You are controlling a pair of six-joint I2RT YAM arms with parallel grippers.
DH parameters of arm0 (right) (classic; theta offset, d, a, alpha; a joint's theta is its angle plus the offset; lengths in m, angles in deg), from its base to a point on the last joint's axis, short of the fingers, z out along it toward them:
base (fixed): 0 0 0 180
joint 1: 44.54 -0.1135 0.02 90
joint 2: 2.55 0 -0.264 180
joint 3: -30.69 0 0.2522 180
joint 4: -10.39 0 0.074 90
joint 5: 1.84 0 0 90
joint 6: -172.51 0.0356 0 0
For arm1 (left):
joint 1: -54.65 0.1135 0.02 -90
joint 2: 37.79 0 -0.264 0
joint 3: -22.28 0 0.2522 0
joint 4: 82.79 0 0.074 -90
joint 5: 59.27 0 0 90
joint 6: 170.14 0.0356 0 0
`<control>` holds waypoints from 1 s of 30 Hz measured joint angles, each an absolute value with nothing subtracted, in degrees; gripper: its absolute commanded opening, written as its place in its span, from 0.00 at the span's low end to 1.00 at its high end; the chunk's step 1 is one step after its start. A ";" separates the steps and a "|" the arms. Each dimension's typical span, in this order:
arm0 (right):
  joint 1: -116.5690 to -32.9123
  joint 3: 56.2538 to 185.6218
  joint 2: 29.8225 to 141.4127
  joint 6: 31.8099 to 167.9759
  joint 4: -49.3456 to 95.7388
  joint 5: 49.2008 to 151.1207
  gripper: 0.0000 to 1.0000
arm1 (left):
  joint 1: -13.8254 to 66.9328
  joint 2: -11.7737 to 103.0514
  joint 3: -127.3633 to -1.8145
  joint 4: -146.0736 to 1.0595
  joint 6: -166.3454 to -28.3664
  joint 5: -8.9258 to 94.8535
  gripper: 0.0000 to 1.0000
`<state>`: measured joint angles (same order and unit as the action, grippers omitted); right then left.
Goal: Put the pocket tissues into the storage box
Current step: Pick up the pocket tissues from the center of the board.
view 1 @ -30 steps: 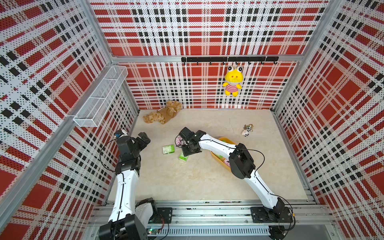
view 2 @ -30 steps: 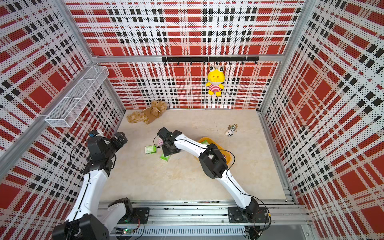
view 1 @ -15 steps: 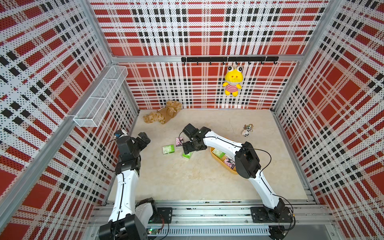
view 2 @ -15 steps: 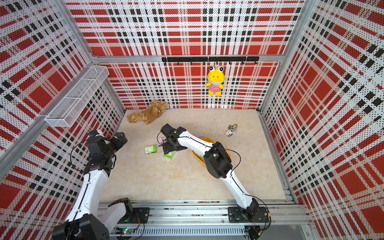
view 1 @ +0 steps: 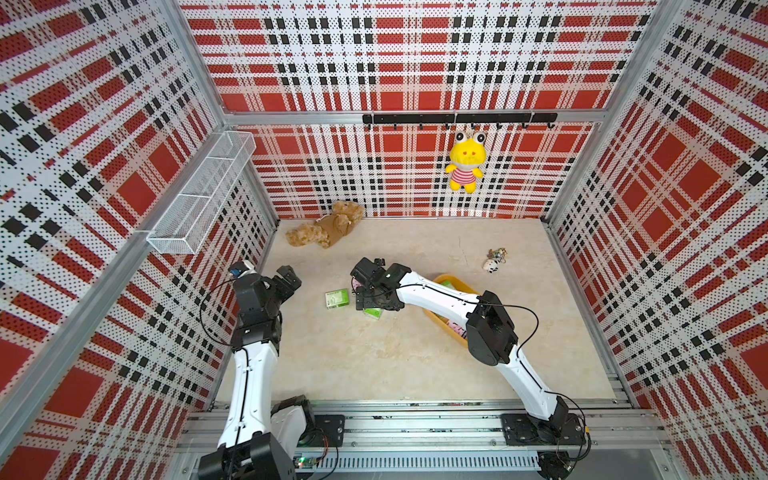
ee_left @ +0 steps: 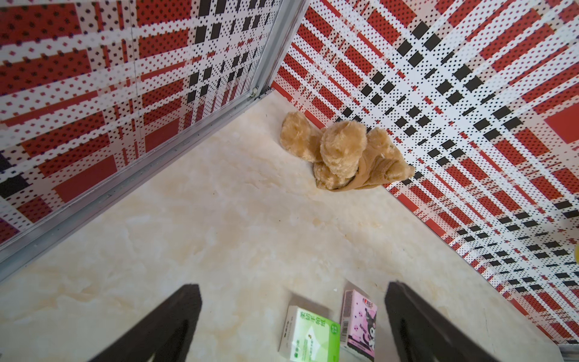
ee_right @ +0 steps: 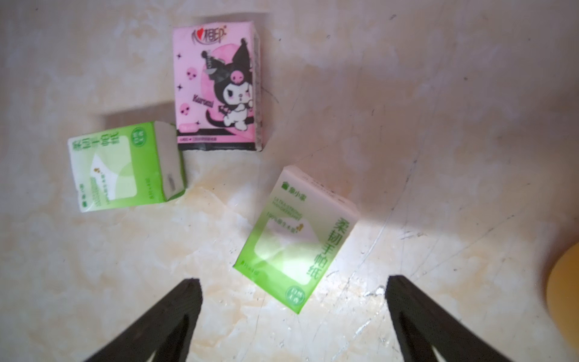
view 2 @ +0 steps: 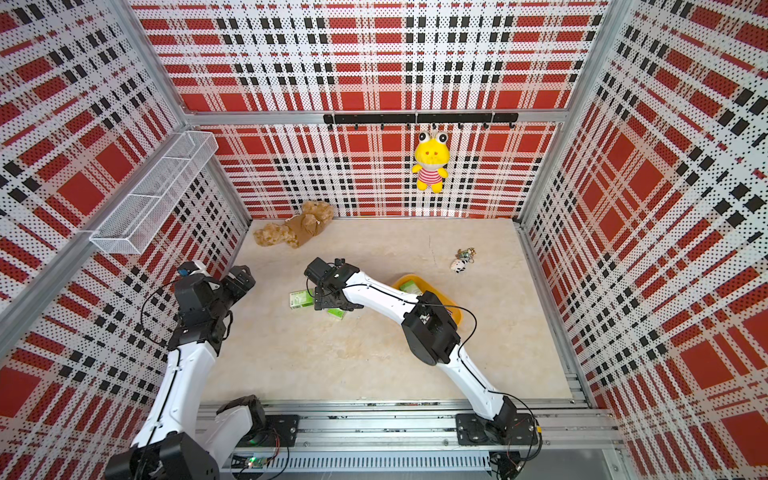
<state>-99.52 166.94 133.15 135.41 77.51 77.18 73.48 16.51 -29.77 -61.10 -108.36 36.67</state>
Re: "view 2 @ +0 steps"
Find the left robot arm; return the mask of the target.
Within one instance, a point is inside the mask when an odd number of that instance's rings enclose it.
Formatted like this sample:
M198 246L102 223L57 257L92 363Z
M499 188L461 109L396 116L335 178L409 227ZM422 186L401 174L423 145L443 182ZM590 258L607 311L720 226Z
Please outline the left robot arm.
M130 448L109 459L108 479L228 479L223 468L238 443L267 425L260 400L248 395L220 407L213 426L195 436L207 378L229 336L232 307L255 280L246 266L217 280L199 261L183 263L178 273L173 290L179 310L164 378Z

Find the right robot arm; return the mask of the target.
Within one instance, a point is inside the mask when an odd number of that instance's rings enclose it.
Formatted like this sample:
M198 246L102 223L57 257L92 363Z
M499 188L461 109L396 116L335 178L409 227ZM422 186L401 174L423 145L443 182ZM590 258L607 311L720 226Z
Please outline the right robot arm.
M411 353L441 370L465 395L470 414L455 417L461 445L524 446L542 443L532 410L516 397L491 385L469 357L452 316L461 307L443 304L436 293L407 293L378 282L358 267L337 259L316 258L306 267L307 281L315 285L311 296L317 310L354 311L370 308L395 321Z

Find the green tissue pack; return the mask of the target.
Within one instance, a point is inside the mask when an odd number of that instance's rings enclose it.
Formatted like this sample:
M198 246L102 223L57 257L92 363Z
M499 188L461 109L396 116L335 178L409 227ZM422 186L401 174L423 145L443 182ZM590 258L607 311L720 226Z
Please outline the green tissue pack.
M327 314L336 320L342 320L345 317L346 312L339 308L330 308L327 310Z
M417 296L420 296L423 294L423 291L419 288L419 286L414 281L407 281L403 283L399 287L399 289L402 292L417 295Z
M289 294L289 307L291 309L313 307L314 303L314 297L309 290L294 291Z

